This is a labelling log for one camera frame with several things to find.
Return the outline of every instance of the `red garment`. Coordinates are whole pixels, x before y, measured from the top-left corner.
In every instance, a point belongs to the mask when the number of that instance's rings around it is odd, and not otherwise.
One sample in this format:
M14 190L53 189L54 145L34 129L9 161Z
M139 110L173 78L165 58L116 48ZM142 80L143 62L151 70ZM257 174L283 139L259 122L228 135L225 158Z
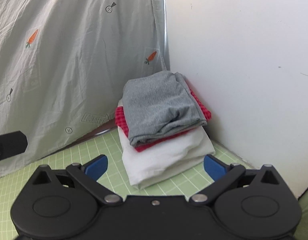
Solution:
M207 108L201 103L201 101L199 101L198 97L194 94L193 90L190 89L190 91L191 91L191 95L195 98L196 102L200 106L200 108L201 108L201 110L202 110L202 112L203 112L203 114L206 118L206 121L209 121L212 118L211 112L207 110ZM126 137L128 137L129 129L128 129L127 122L126 122L125 115L124 115L124 108L122 106L116 108L116 110L115 110L115 124L117 126L119 126L123 130ZM177 134L165 137L165 138L158 139L157 141L154 141L152 143L137 146L137 147L135 147L135 150L137 152L141 152L143 150L146 150L146 149L154 146L155 144L176 138L176 137L178 137L182 134L185 134L187 132L189 132L189 130L183 131L183 132L180 132L180 133L177 133Z

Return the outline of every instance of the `green checkered surface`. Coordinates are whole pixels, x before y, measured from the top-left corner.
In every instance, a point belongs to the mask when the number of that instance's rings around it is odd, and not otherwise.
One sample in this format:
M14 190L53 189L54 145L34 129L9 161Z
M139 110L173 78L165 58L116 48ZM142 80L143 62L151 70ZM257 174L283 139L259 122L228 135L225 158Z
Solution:
M224 147L215 142L212 143L216 151L215 156L221 161L227 164L238 162L246 168L252 168ZM186 198L189 198L213 182L212 178L204 171L203 164L200 163L170 179L142 190L136 190L129 184L121 160L122 148L118 131L114 129L0 178L0 240L12 240L17 236L9 211L20 190L39 165L48 164L52 169L64 169L71 163L84 164L100 154L108 157L108 169L98 182L123 198L127 195L185 195Z

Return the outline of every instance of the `orange carrot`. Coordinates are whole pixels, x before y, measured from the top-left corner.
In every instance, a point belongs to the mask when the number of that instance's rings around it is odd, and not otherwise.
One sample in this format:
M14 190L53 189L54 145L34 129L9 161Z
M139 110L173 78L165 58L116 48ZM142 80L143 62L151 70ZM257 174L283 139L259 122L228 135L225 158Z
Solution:
M31 44L34 42L35 38L36 38L36 35L38 33L38 29L33 33L33 35L28 39L28 42L26 44L26 48L30 48Z
M149 65L149 62L152 61L154 58L155 58L155 55L156 55L156 51L153 52L146 60L145 60L145 64Z

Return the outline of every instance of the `folded clothing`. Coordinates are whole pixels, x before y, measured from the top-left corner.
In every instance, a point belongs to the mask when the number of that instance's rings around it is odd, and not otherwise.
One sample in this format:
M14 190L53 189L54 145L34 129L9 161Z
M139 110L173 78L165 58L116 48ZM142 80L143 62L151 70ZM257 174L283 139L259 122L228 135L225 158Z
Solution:
M198 105L200 106L203 114L204 114L204 117L206 119L206 121L209 121L211 118L212 118L212 115L211 115L211 112L207 110L207 108L201 103L201 101L197 98L197 96L194 94L193 90L190 89L190 93L191 95L193 96L193 98L196 100L196 102L198 103ZM115 111L115 124L117 126L119 126L124 134L126 135L126 137L128 137L128 133L129 133L129 129L128 129L128 125L127 125L127 122L126 122L126 118L125 118L125 114L124 114L124 108L123 106L119 106L118 108L116 108L116 111ZM174 134L174 135L171 135L171 136L168 136L168 137L165 137L165 138L161 138L161 139L158 139L152 143L148 143L148 144L142 144L140 146L137 146L135 147L135 150L137 152L141 152L143 150L146 150L150 147L152 147L153 145L157 144L157 143L160 143L160 142L163 142L163 141L166 141L166 140L170 140L170 139L173 139L177 136L180 136L182 134L185 134L187 133L188 131L183 131L183 132L180 132L180 133L177 133L177 134Z
M134 147L206 124L180 73L161 71L129 80L122 102L129 143Z
M143 189L175 176L203 161L206 154L214 154L214 147L203 127L160 142L139 154L129 144L123 130L118 127L123 148L122 161L129 183Z

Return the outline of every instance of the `white wall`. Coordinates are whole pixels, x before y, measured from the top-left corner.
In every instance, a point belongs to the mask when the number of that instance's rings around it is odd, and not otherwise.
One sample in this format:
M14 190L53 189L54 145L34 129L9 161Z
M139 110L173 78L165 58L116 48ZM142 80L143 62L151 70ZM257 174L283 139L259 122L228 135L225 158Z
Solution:
M299 196L308 186L308 0L166 0L166 13L171 70L211 110L211 136L256 167L274 164Z

